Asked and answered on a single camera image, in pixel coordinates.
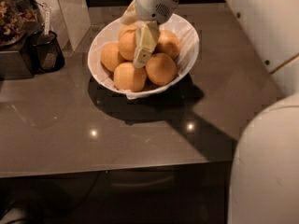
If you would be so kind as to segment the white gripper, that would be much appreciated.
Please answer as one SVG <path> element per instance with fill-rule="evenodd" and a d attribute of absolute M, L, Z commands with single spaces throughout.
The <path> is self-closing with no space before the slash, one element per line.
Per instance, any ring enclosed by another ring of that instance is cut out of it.
<path fill-rule="evenodd" d="M 129 25 L 147 21 L 135 32 L 135 68 L 146 65 L 157 46 L 160 25 L 169 20 L 178 6 L 178 0 L 133 0 L 121 16 L 121 23 Z"/>

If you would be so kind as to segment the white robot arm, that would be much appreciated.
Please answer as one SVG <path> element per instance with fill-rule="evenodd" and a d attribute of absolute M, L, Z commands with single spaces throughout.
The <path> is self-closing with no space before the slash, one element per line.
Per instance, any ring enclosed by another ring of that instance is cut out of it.
<path fill-rule="evenodd" d="M 299 224 L 299 0 L 225 0 L 284 97 L 234 154 L 227 224 Z"/>

